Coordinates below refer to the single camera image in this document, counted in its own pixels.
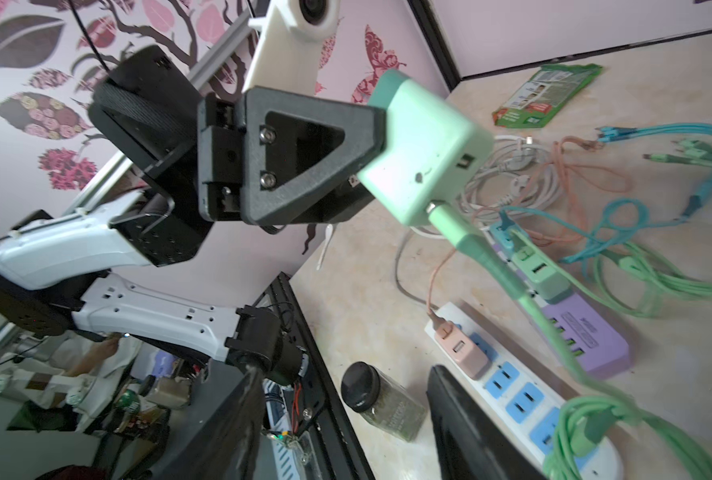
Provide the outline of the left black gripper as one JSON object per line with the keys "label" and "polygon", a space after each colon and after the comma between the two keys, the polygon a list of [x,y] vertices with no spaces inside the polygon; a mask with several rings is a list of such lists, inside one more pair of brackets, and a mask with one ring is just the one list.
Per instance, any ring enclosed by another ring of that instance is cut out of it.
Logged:
{"label": "left black gripper", "polygon": [[99,82],[88,114],[149,185],[111,225],[156,266],[193,258],[217,222],[268,231],[351,219],[373,199],[351,178],[386,145],[382,108],[265,87],[224,101],[156,46]]}

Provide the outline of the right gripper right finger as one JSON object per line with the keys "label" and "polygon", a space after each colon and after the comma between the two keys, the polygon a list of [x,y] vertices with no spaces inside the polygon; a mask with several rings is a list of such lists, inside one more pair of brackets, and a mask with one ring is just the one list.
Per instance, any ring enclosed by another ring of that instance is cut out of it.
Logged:
{"label": "right gripper right finger", "polygon": [[426,395],[443,479],[545,478],[445,366],[431,368]]}

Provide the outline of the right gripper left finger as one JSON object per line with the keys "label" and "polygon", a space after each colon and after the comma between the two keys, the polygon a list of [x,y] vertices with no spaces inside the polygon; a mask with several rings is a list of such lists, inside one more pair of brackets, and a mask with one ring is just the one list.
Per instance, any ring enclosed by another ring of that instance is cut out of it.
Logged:
{"label": "right gripper left finger", "polygon": [[264,418],[263,372],[248,366],[205,426],[155,479],[251,479]]}

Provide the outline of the pink charger plug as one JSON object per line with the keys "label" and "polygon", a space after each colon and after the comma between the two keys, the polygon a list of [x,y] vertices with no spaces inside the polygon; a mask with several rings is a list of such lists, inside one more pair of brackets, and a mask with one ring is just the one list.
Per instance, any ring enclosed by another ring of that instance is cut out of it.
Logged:
{"label": "pink charger plug", "polygon": [[452,322],[436,327],[434,338],[468,378],[478,380],[490,364],[485,352]]}

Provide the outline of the teal charger plug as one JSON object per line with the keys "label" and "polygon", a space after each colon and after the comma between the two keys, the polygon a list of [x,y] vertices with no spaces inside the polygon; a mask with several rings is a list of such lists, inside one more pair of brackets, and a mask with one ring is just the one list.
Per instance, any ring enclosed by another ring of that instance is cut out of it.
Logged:
{"label": "teal charger plug", "polygon": [[504,212],[498,213],[499,219],[489,226],[489,233],[500,246],[501,251],[511,259],[517,247],[523,242],[515,236],[515,232],[525,234],[525,231]]}

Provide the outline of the light green charger plug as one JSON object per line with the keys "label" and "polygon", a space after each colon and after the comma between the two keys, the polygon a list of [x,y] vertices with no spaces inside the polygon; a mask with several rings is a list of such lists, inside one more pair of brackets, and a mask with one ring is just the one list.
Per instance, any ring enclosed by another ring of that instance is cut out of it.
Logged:
{"label": "light green charger plug", "polygon": [[543,260],[535,247],[517,247],[511,261],[546,303],[557,304],[573,294],[570,282],[556,267]]}
{"label": "light green charger plug", "polygon": [[399,223],[428,225],[428,206],[456,200],[495,136],[396,70],[380,77],[368,105],[386,113],[385,145],[357,178]]}

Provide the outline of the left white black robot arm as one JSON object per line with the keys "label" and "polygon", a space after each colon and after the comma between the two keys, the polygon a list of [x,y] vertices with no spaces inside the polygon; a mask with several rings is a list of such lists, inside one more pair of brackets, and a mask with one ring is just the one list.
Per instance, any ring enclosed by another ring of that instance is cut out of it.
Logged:
{"label": "left white black robot arm", "polygon": [[223,101],[150,46],[96,86],[89,115],[145,185],[86,213],[35,215],[1,240],[1,314],[39,335],[127,333],[293,384],[307,355],[280,308],[189,301],[116,268],[189,261],[218,222],[351,218],[370,201],[350,180],[383,150],[385,111],[265,87]]}

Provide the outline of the white blue power strip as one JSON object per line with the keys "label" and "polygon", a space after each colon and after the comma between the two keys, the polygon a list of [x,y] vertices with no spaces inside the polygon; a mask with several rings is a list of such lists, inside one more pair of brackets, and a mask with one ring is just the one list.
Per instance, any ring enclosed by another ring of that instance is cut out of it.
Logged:
{"label": "white blue power strip", "polygon": [[553,449],[552,434],[569,391],[551,383],[547,371],[537,368],[524,347],[506,343],[494,325],[470,310],[449,302],[438,315],[456,324],[485,352],[489,366],[478,380],[466,381],[487,404],[485,412],[503,421],[505,435],[541,467]]}

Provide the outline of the black lid glass jar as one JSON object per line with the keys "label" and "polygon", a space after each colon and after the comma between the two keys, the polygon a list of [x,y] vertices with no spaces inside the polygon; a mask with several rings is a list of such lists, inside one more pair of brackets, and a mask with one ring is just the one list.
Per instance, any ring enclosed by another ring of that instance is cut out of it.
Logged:
{"label": "black lid glass jar", "polygon": [[341,380],[341,398],[372,426],[413,442],[427,415],[422,403],[371,364],[351,364]]}

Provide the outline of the purple power strip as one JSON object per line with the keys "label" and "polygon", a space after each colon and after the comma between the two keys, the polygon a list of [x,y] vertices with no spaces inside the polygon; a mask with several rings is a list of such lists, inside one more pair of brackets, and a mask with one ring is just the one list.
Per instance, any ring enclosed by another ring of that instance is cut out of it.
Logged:
{"label": "purple power strip", "polygon": [[586,372],[598,379],[608,379],[632,367],[628,342],[572,286],[571,296],[560,303],[548,304],[530,288],[497,243],[493,248],[505,265],[523,279],[533,300]]}

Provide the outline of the green snack packet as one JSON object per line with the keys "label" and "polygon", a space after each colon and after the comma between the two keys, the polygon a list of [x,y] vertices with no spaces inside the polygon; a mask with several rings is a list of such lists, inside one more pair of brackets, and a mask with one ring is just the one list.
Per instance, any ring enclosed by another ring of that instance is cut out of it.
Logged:
{"label": "green snack packet", "polygon": [[543,65],[492,113],[494,125],[508,129],[545,127],[602,70],[597,64]]}

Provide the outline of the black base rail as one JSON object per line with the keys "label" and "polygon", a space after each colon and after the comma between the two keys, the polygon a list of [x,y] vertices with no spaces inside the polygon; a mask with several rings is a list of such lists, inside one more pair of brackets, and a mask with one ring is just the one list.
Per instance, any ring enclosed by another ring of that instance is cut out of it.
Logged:
{"label": "black base rail", "polygon": [[297,456],[302,479],[372,479],[353,426],[296,299],[290,276],[281,273],[258,299],[276,313],[286,338],[302,352],[294,382],[264,384],[271,434]]}

